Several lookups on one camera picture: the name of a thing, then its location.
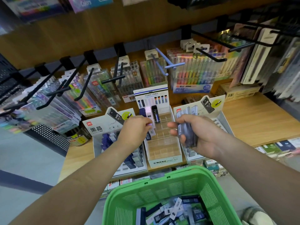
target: wooden counter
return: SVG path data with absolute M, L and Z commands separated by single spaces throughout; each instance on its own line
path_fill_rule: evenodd
M 226 102 L 223 113 L 235 136 L 253 147 L 300 136 L 300 123 L 261 93 Z M 70 147 L 58 181 L 62 181 L 93 158 L 92 140 L 80 147 Z M 148 171 L 175 166 L 173 164 L 151 168 L 149 163 L 147 165 Z

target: deli logo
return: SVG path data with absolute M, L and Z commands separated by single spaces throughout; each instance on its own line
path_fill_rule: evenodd
M 153 163 L 153 164 L 156 164 L 156 163 L 165 163 L 165 162 L 167 162 L 167 160 L 155 162 L 155 163 Z
M 98 81 L 92 81 L 92 84 L 93 84 L 94 86 L 99 85 Z

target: right hand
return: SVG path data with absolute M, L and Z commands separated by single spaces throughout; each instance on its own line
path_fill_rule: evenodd
M 208 117 L 184 114 L 176 119 L 176 122 L 168 123 L 168 127 L 172 128 L 170 134 L 178 136 L 178 123 L 184 122 L 190 123 L 194 133 L 198 136 L 197 147 L 193 150 L 209 159 L 218 160 L 221 153 L 219 143 L 226 132 Z M 179 140 L 184 144 L 185 135 L 181 135 Z

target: gray floor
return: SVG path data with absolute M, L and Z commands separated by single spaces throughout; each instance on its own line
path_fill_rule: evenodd
M 0 170 L 49 185 L 57 183 L 64 157 L 24 134 L 13 135 L 1 128 L 0 146 Z M 300 170 L 297 159 L 292 158 L 289 163 L 291 167 Z M 218 181 L 239 216 L 242 209 L 257 205 L 230 175 L 218 178 Z M 0 187 L 0 225 L 7 225 L 39 197 L 38 194 Z M 86 225 L 101 224 L 104 204 L 105 200 L 98 202 Z

